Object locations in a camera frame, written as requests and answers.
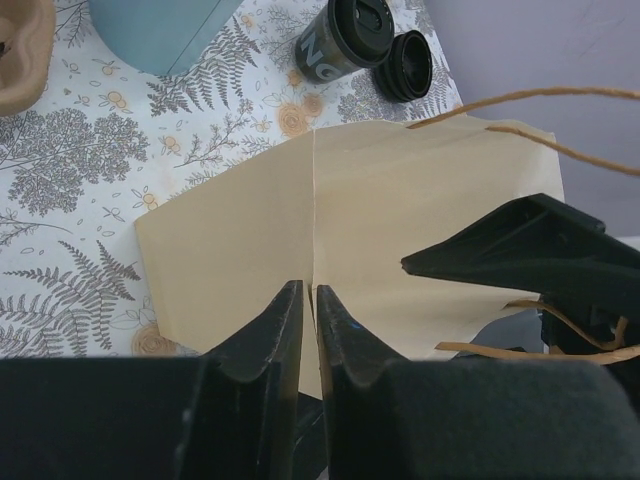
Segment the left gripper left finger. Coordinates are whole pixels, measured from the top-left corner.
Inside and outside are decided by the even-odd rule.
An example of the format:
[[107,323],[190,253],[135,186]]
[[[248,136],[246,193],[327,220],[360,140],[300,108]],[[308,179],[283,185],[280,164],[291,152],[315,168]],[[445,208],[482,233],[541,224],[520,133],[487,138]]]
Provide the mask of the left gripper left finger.
[[1,364],[5,479],[287,479],[304,288],[196,357]]

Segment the black coffee cup lid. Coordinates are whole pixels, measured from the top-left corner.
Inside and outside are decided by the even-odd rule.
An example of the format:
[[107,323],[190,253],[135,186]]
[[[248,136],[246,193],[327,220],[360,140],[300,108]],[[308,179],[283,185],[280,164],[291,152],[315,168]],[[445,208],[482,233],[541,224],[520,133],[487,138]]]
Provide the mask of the black coffee cup lid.
[[331,34],[347,60],[373,68],[386,59],[395,36],[386,1],[331,0],[327,12]]

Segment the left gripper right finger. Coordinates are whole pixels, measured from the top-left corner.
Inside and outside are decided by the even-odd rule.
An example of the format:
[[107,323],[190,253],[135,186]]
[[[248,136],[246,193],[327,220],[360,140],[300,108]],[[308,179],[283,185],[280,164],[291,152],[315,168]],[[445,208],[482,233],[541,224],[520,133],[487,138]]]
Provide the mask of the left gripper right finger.
[[412,361],[316,293],[333,479],[635,479],[639,419],[587,362]]

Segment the dark paper coffee cup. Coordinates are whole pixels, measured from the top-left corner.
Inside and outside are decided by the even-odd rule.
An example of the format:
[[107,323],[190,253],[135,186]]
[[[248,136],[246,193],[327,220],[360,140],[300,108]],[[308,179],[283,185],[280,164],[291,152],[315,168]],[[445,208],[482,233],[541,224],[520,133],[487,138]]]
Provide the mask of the dark paper coffee cup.
[[338,32],[336,2],[328,1],[294,44],[294,60],[301,74],[316,84],[326,84],[361,69]]

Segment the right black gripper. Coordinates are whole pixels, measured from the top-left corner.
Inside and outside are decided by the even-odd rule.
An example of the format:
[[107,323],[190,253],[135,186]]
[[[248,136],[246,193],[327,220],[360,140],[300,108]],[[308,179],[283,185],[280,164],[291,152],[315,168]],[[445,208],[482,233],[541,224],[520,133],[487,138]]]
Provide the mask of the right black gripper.
[[546,194],[511,200],[401,261],[413,276],[534,292],[550,353],[639,358],[639,252]]

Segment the brown paper bag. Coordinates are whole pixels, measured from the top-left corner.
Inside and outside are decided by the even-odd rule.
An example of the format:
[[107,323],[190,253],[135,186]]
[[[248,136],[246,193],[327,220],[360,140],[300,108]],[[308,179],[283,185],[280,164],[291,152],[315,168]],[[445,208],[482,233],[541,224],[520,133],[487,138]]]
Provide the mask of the brown paper bag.
[[281,287],[328,285],[400,354],[446,359],[530,290],[420,279],[401,261],[496,207],[564,196],[553,135],[465,114],[322,128],[273,147],[135,224],[160,333],[200,353]]

